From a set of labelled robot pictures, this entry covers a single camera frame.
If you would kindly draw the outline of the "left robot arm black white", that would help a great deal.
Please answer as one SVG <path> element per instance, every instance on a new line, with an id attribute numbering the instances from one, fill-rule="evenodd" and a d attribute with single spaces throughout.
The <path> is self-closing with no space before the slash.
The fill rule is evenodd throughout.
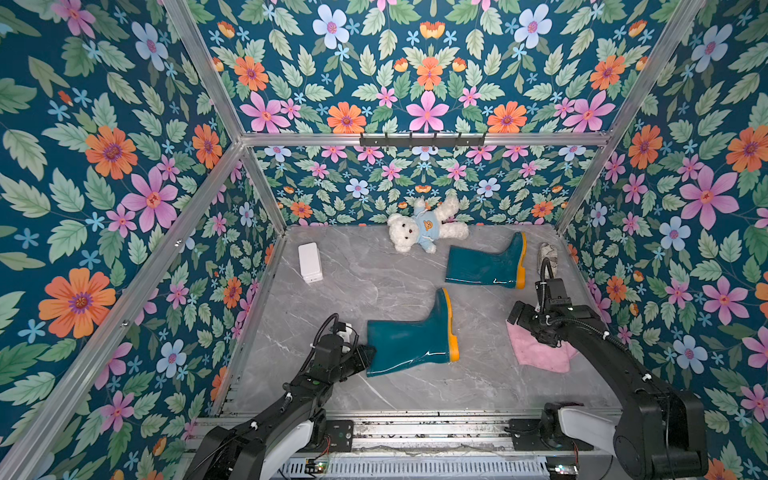
<path id="1" fill-rule="evenodd" d="M 186 479 L 269 479 L 295 453 L 324 435 L 325 403 L 335 384 L 367 370 L 373 346 L 326 334 L 312 346 L 284 394 L 232 428 L 211 429 L 197 447 Z"/>

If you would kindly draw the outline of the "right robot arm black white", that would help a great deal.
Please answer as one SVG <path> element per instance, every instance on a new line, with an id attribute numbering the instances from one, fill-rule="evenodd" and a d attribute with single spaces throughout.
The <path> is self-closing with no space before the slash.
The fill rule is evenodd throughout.
<path id="1" fill-rule="evenodd" d="M 613 455 L 632 479 L 682 479 L 708 471 L 702 401 L 653 374 L 587 306 L 536 308 L 518 301 L 508 320 L 546 346 L 567 342 L 611 388 L 621 414 L 610 418 L 579 405 L 558 405 L 554 431 Z"/>

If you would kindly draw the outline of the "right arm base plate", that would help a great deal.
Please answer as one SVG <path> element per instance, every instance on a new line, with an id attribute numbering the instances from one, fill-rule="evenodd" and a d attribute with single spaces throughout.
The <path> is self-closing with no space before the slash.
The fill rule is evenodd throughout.
<path id="1" fill-rule="evenodd" d="M 592 445 L 559 434 L 545 433 L 540 419 L 510 419 L 504 431 L 516 451 L 590 452 Z"/>

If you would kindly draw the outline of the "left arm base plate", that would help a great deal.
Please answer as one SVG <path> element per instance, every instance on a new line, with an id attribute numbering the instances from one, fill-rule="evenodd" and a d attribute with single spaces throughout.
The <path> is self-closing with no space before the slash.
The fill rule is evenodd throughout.
<path id="1" fill-rule="evenodd" d="M 317 428 L 311 450 L 323 453 L 352 451 L 355 422 L 353 420 L 323 420 Z"/>

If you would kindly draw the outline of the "pink cloth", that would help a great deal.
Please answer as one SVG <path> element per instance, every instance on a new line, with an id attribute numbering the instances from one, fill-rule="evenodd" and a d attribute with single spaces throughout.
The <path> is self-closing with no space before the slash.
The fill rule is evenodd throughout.
<path id="1" fill-rule="evenodd" d="M 571 360 L 579 352 L 568 342 L 559 347 L 539 343 L 532 334 L 519 325 L 506 324 L 509 339 L 519 364 L 554 373 L 568 373 Z"/>

